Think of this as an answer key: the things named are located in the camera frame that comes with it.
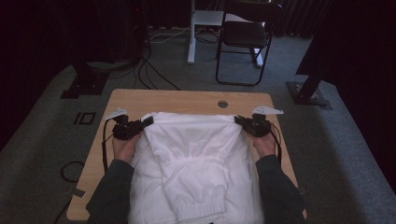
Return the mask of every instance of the human hand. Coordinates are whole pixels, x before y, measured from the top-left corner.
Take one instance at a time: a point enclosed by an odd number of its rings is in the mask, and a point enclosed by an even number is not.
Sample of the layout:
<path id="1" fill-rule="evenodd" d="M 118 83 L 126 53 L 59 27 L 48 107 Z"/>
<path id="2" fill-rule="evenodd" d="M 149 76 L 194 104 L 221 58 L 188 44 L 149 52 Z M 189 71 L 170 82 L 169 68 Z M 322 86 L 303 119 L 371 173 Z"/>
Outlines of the human hand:
<path id="1" fill-rule="evenodd" d="M 142 132 L 129 140 L 120 140 L 116 137 L 113 137 L 114 159 L 131 163 L 136 151 L 135 145 L 141 136 Z"/>
<path id="2" fill-rule="evenodd" d="M 247 132 L 246 134 L 253 140 L 253 146 L 256 148 L 260 158 L 276 154 L 276 140 L 270 133 L 262 137 L 255 137 Z"/>

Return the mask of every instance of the desk leg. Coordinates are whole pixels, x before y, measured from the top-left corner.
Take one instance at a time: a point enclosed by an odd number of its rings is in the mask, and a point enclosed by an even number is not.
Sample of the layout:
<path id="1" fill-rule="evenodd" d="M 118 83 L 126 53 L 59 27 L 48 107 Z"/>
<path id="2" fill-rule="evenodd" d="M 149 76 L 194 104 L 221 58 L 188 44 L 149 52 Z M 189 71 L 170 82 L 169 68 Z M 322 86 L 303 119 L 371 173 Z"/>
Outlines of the desk leg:
<path id="1" fill-rule="evenodd" d="M 190 47 L 189 47 L 189 58 L 187 60 L 188 64 L 194 64 L 194 58 L 195 58 L 195 20 L 194 20 L 194 14 L 195 14 L 195 0 L 191 0 L 191 25 L 190 25 L 190 30 L 191 30 L 191 36 L 190 36 Z"/>

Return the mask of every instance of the chair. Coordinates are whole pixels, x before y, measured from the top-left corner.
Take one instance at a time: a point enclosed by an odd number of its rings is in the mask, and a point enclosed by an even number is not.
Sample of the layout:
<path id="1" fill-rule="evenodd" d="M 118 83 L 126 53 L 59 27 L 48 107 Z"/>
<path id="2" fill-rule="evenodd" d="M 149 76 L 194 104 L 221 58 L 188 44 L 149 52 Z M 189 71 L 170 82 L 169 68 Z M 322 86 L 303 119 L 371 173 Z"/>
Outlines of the chair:
<path id="1" fill-rule="evenodd" d="M 226 0 L 216 53 L 216 59 L 218 60 L 216 80 L 219 83 L 238 86 L 256 86 L 262 81 L 262 74 L 267 62 L 273 31 L 281 14 L 282 7 L 276 3 Z M 229 15 L 235 15 L 243 19 L 243 21 L 226 20 Z M 221 50 L 223 43 L 229 47 L 248 48 L 251 52 Z M 258 81 L 254 83 L 240 83 L 225 81 L 219 78 L 220 54 L 222 52 L 253 54 L 253 62 L 255 63 L 264 48 L 266 48 L 266 51 Z"/>

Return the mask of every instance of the dark sleeve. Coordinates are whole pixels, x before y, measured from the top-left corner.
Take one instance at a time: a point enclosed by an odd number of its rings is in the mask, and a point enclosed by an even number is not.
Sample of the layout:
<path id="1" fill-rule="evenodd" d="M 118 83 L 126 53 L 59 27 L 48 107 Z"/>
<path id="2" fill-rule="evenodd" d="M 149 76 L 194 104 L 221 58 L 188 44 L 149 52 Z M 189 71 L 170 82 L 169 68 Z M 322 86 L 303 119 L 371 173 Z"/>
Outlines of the dark sleeve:
<path id="1" fill-rule="evenodd" d="M 305 223 L 304 202 L 275 155 L 256 162 L 265 224 Z"/>
<path id="2" fill-rule="evenodd" d="M 114 160 L 87 204 L 87 223 L 128 223 L 134 167 Z"/>

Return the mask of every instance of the white cloth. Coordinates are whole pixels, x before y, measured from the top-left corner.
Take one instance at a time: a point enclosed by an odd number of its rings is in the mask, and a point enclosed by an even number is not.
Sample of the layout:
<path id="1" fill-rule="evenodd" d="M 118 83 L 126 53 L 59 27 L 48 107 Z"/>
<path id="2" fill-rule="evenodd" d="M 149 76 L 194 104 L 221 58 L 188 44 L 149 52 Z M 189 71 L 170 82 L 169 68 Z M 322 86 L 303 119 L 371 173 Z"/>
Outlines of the white cloth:
<path id="1" fill-rule="evenodd" d="M 233 116 L 150 113 L 136 145 L 131 223 L 263 223 L 255 167 Z"/>

